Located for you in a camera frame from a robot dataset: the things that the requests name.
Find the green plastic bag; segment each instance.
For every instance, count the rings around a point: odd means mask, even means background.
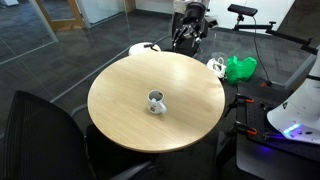
[[[236,56],[231,56],[227,61],[226,75],[230,84],[239,81],[247,81],[256,69],[257,61],[252,57],[247,57],[243,61],[238,61]]]

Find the doorway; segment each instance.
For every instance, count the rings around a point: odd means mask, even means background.
[[[76,0],[35,0],[53,31],[85,28]]]

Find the white mug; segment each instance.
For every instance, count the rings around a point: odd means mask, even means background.
[[[148,110],[153,114],[167,112],[166,106],[163,104],[164,94],[159,90],[152,90],[148,93]]]

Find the blue light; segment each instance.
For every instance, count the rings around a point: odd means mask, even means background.
[[[300,126],[300,124],[294,124],[293,126],[289,127],[288,129],[284,130],[283,133],[288,134],[292,130],[297,129]]]

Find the cable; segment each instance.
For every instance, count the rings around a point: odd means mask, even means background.
[[[257,53],[258,60],[260,61],[261,65],[262,65],[262,68],[263,68],[264,72],[266,73],[267,85],[268,85],[268,84],[271,83],[271,81],[269,80],[268,72],[267,72],[266,68],[264,67],[264,64],[263,64],[262,61],[261,61],[261,58],[260,58],[260,55],[259,55],[259,52],[258,52],[257,42],[256,42],[257,22],[256,22],[256,19],[254,18],[254,16],[252,16],[252,18],[253,18],[253,20],[254,20],[254,25],[255,25],[253,41],[254,41],[254,45],[255,45],[255,48],[256,48],[256,53]]]

